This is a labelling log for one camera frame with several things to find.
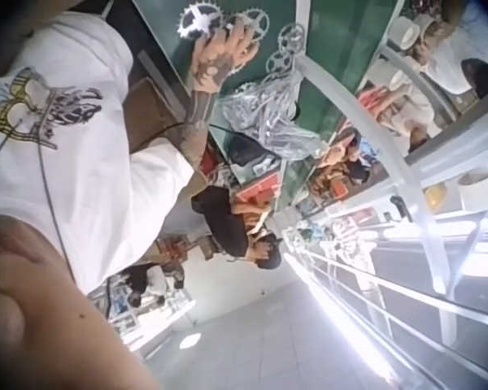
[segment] bicycle gear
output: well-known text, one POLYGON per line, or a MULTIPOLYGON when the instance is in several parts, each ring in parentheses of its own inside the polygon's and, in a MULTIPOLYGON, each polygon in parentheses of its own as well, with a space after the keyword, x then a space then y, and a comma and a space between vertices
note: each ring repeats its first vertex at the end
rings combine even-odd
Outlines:
POLYGON ((301 53, 305 46, 306 30, 299 23, 285 25, 278 34, 278 50, 281 53, 295 55, 301 53))
POLYGON ((287 53, 282 53, 279 50, 269 56, 266 61, 267 73, 282 73, 288 72, 293 66, 293 56, 287 53))
POLYGON ((222 10, 209 2, 197 2, 185 8, 179 18, 177 32, 181 38, 197 39, 202 34, 213 34, 222 26, 224 16, 222 10))
POLYGON ((239 15, 244 19, 246 26, 253 26, 255 29, 253 42, 262 41, 269 31, 268 13, 260 8, 249 8, 239 15))
POLYGON ((226 29, 231 32, 235 25, 236 19, 240 17, 244 19, 247 27, 252 26, 255 29, 252 42, 262 41, 269 31, 269 16, 266 11, 259 8, 250 8, 243 12, 238 12, 227 18, 226 29))

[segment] tiled floor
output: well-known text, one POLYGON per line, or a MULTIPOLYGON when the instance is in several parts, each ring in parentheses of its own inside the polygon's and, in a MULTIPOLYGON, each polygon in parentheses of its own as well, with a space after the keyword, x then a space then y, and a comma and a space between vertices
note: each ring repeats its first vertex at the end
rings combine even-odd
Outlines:
POLYGON ((301 282, 175 335, 148 361, 164 390, 388 390, 301 282))

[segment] cable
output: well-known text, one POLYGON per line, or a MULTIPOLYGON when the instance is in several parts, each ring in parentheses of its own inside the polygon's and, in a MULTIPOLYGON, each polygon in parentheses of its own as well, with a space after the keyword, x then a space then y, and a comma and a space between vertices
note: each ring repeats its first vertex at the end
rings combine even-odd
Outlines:
MULTIPOLYGON (((183 122, 174 123, 174 124, 172 124, 172 125, 167 126, 166 128, 164 128, 164 130, 162 132, 166 132, 167 130, 170 130, 171 128, 180 126, 182 124, 184 124, 184 123, 183 122)), ((221 130, 223 132, 227 132, 227 133, 232 134, 234 136, 243 137, 243 138, 246 138, 248 140, 253 140, 253 141, 256 142, 256 140, 254 140, 250 136, 247 136, 244 133, 235 132, 233 130, 229 130, 227 128, 223 128, 222 126, 219 126, 219 125, 216 125, 216 124, 213 124, 213 123, 209 123, 208 125, 210 127, 217 128, 217 129, 219 129, 219 130, 221 130)), ((0 153, 2 152, 2 149, 5 146, 5 144, 7 143, 7 141, 9 141, 9 139, 11 138, 11 134, 12 134, 13 131, 14 130, 11 130, 10 132, 8 132, 6 134, 6 137, 3 139, 2 143, 0 144, 0 153)), ((147 140, 143 141, 137 148, 138 149, 141 148, 146 143, 153 141, 157 137, 158 136, 152 136, 151 138, 148 138, 147 140)), ((61 231, 59 229, 59 224, 58 224, 58 220, 56 218, 56 213, 54 211, 54 204, 52 202, 52 196, 50 195, 50 189, 49 189, 49 183, 48 183, 47 176, 46 176, 46 169, 45 169, 45 163, 44 163, 44 159, 43 159, 43 153, 41 151, 41 138, 40 138, 40 133, 39 132, 37 132, 37 152, 38 152, 38 161, 39 161, 39 164, 40 164, 41 179, 43 181, 43 188, 44 188, 44 192, 45 192, 45 195, 46 195, 47 205, 48 205, 49 210, 50 210, 50 216, 52 218, 52 222, 54 224, 54 229, 56 231, 56 236, 58 237, 58 242, 59 242, 59 245, 60 245, 61 250, 62 250, 63 259, 67 263, 67 268, 68 268, 69 272, 71 273, 72 281, 75 283, 76 282, 76 278, 74 276, 74 273, 72 272, 71 263, 69 262, 69 258, 68 258, 68 252, 67 252, 67 250, 65 248, 65 244, 63 243, 63 237, 62 237, 61 231)), ((106 314, 105 314, 105 316, 106 316, 107 319, 109 318, 110 311, 111 311, 111 304, 112 304, 112 299, 111 299, 110 292, 111 292, 111 277, 108 277, 107 278, 107 286, 106 286, 107 310, 106 310, 106 314)))
POLYGON ((63 258, 65 259, 65 262, 67 263, 67 268, 71 273, 72 281, 75 283, 76 278, 74 277, 74 272, 72 272, 71 263, 69 262, 67 250, 65 249, 65 244, 63 243, 62 234, 61 231, 59 230, 58 220, 56 219, 56 213, 54 212, 54 205, 52 202, 52 197, 50 195, 49 183, 47 182, 45 164, 43 162, 43 153, 41 152, 41 139, 40 139, 39 130, 37 132, 37 143, 38 143, 38 161, 40 162, 41 179, 43 180, 43 189, 46 193, 46 200, 50 210, 50 217, 52 218, 52 222, 54 224, 56 236, 58 236, 58 242, 59 242, 59 246, 62 249, 63 258))
MULTIPOLYGON (((136 150, 139 150, 141 147, 145 146, 149 142, 152 142, 154 139, 160 138, 163 135, 163 133, 165 133, 166 131, 170 130, 171 128, 175 128, 175 127, 181 126, 183 124, 185 124, 185 123, 184 122, 177 122, 177 123, 174 123, 174 124, 171 124, 171 125, 167 126, 163 130, 161 130, 161 132, 159 133, 159 135, 157 135, 157 136, 150 136, 150 137, 146 138, 143 142, 141 142, 137 146, 136 150)), ((230 130, 228 128, 224 128, 222 126, 219 126, 218 124, 213 124, 213 123, 208 123, 208 126, 210 128, 216 128, 218 130, 221 130, 223 132, 226 132, 228 134, 231 134, 232 136, 241 137, 241 138, 244 138, 244 139, 246 139, 248 141, 253 141, 255 143, 257 142, 257 140, 255 138, 253 138, 251 136, 248 136, 247 134, 244 134, 243 132, 235 132, 234 130, 230 130)), ((278 154, 272 152, 271 150, 268 150, 268 153, 270 153, 273 157, 281 158, 278 154)))

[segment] white hard hat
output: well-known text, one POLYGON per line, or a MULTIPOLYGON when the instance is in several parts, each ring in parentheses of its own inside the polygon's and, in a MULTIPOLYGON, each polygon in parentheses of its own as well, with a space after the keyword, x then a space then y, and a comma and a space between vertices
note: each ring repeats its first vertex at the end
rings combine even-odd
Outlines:
POLYGON ((417 24, 420 28, 421 39, 423 39, 427 28, 435 21, 436 19, 428 14, 419 14, 418 16, 416 16, 416 18, 414 19, 414 23, 417 24))

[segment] graphic print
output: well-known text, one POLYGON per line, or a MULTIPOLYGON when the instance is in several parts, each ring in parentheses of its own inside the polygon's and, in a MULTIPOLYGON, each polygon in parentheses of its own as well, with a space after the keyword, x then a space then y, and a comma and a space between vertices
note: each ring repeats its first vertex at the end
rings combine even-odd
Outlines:
POLYGON ((11 85, 0 90, 0 132, 16 141, 36 142, 53 150, 54 130, 86 124, 101 111, 102 100, 95 88, 53 88, 33 69, 21 70, 11 85))

